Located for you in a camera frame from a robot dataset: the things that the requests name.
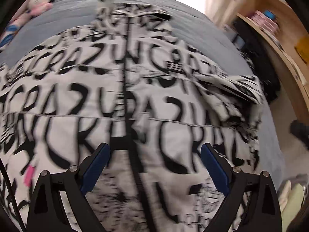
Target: wooden shelf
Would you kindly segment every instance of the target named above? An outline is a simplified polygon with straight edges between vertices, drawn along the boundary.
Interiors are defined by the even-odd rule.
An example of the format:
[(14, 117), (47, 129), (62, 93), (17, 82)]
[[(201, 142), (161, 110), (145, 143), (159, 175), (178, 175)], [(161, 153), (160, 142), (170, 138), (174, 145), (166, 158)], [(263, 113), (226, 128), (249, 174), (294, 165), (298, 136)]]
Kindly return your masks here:
[[(276, 37), (283, 50), (294, 60), (295, 64), (288, 60), (281, 49), (258, 25), (246, 17), (256, 10), (261, 12), (269, 10), (276, 15), (280, 28)], [(246, 0), (237, 16), (250, 25), (263, 39), (297, 118), (309, 124), (309, 67), (294, 48), (302, 37), (309, 36), (305, 27), (291, 7), (280, 0)]]

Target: metal screw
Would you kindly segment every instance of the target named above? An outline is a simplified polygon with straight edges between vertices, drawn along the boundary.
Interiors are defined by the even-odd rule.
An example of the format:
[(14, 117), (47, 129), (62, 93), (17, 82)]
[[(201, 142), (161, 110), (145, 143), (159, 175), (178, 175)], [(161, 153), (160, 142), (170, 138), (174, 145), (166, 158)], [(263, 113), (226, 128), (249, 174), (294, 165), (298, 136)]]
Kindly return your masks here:
[(233, 167), (235, 173), (240, 173), (241, 169), (239, 167)]
[(69, 170), (70, 170), (70, 172), (75, 172), (75, 171), (77, 171), (77, 169), (78, 169), (77, 166), (71, 166)]
[(43, 170), (42, 172), (41, 172), (41, 175), (42, 176), (46, 176), (48, 174), (48, 171), (47, 170)]
[(267, 171), (263, 171), (263, 176), (265, 176), (265, 177), (269, 177), (269, 172), (267, 172)]

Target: mattress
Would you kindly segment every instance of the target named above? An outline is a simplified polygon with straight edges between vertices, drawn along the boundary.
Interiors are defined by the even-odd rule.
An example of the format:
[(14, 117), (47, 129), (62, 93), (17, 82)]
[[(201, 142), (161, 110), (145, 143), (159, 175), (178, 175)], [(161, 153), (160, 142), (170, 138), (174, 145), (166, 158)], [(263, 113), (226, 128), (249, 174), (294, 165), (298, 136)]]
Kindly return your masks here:
[[(149, 3), (164, 8), (172, 15), (173, 34), (193, 45), (214, 60), (228, 75), (252, 75), (246, 61), (228, 38), (202, 13), (175, 0), (115, 0), (116, 2)], [(28, 22), (0, 54), (0, 64), (12, 67), (34, 46), (45, 39), (75, 26), (88, 24), (95, 17), (97, 0), (56, 0), (54, 7)], [(267, 102), (259, 130), (260, 168), (267, 170), (276, 189), (282, 182), (285, 162), (279, 148), (275, 126)]]

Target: pink plush toy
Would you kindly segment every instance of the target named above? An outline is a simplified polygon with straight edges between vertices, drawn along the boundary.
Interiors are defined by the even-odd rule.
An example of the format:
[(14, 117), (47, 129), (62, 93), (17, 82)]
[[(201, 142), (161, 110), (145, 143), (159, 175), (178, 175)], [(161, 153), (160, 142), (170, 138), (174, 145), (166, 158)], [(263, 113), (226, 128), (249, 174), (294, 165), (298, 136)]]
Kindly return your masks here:
[(30, 15), (33, 17), (41, 15), (52, 7), (53, 4), (50, 3), (50, 0), (30, 0), (28, 4), (28, 8), (30, 9)]

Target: stack of pink books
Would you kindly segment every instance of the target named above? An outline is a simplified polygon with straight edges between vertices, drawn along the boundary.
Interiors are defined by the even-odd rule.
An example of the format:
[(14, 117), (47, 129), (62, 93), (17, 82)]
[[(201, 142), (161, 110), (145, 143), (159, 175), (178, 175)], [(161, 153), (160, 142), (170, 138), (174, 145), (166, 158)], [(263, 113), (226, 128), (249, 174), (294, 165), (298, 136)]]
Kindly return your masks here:
[(260, 11), (256, 11), (251, 19), (256, 22), (261, 28), (276, 36), (279, 32), (279, 26)]

